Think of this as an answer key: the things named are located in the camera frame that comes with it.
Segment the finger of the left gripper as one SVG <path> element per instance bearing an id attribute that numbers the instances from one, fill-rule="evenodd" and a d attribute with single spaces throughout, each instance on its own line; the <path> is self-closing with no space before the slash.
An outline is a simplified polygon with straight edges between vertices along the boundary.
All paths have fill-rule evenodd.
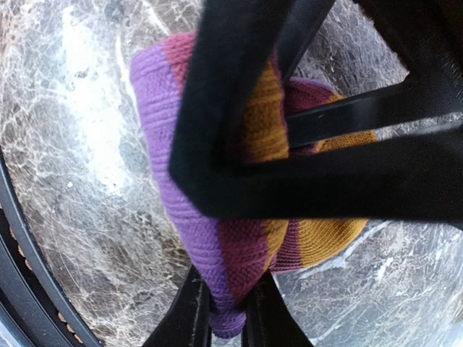
<path id="1" fill-rule="evenodd" d="M 291 147 L 462 117 L 460 1 L 298 1 L 279 40 L 286 79 L 341 93 L 287 116 Z"/>
<path id="2" fill-rule="evenodd" d="M 462 220 L 462 129 L 395 137 L 267 163 L 230 161 L 229 143 L 298 1 L 206 1 L 169 161 L 214 218 Z"/>

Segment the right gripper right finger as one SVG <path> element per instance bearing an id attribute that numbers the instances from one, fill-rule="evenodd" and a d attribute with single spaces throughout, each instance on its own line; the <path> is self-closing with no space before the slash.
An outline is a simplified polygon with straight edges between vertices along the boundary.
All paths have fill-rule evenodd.
<path id="1" fill-rule="evenodd" d="M 273 276 L 265 273 L 246 300 L 242 345 L 254 347 L 313 347 L 289 313 Z"/>

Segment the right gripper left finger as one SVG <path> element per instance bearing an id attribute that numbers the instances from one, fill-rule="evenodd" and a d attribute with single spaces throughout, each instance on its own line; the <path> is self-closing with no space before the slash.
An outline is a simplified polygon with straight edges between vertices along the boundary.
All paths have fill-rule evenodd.
<path id="1" fill-rule="evenodd" d="M 168 312 L 143 347 L 207 347 L 211 345 L 210 291 L 191 267 Z"/>

